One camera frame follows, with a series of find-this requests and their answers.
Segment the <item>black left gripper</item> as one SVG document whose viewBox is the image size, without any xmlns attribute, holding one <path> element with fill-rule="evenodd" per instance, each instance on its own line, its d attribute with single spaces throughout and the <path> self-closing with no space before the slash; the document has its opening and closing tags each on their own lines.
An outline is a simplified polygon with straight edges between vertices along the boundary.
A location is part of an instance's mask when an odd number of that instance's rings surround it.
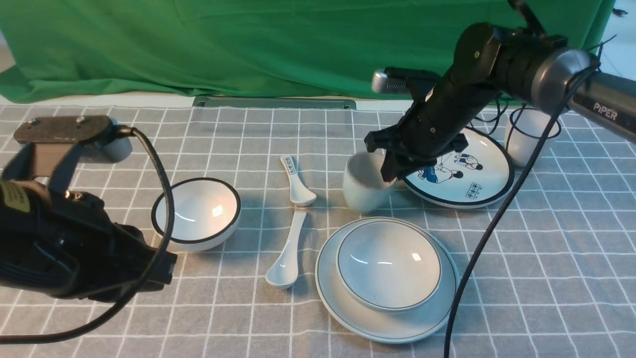
<svg viewBox="0 0 636 358">
<path fill-rule="evenodd" d="M 36 181 L 1 181 L 0 226 L 1 285 L 56 299 L 114 303 L 157 253 L 139 229 L 112 222 L 102 199 Z"/>
</svg>

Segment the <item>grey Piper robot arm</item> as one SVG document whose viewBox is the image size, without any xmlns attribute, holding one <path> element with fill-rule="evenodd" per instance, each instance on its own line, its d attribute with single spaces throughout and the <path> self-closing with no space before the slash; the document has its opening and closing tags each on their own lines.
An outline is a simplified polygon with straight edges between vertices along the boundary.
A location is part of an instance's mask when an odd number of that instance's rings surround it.
<svg viewBox="0 0 636 358">
<path fill-rule="evenodd" d="M 526 27 L 474 23 L 463 31 L 452 66 L 436 84 L 425 71 L 398 68 L 413 103 L 387 129 L 366 135 L 366 150 L 384 149 L 381 183 L 431 167 L 438 157 L 467 147 L 461 130 L 492 100 L 506 93 L 547 115 L 570 108 L 617 135 L 635 140 L 635 83 L 599 72 L 596 55 L 547 35 L 522 0 L 510 6 Z M 141 141 L 163 187 L 169 212 L 172 190 L 150 140 L 109 116 L 50 116 L 14 132 L 20 151 L 1 173 L 1 285 L 57 299 L 126 304 L 139 292 L 172 281 L 175 254 L 166 251 L 173 218 L 161 245 L 147 245 L 140 231 L 113 222 L 102 199 L 71 192 L 80 162 L 118 163 Z"/>
</svg>

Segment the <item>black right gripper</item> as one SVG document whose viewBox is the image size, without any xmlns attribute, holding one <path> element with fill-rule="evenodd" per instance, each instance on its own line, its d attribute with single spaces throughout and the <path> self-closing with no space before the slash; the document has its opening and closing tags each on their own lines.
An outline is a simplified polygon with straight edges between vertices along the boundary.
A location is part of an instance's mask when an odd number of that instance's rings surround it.
<svg viewBox="0 0 636 358">
<path fill-rule="evenodd" d="M 453 63 L 431 95 L 413 101 L 396 124 L 364 138 L 369 153 L 385 150 L 380 170 L 384 182 L 403 179 L 406 167 L 432 166 L 450 143 L 499 95 L 494 66 L 502 47 L 502 28 L 475 23 L 461 34 Z"/>
</svg>

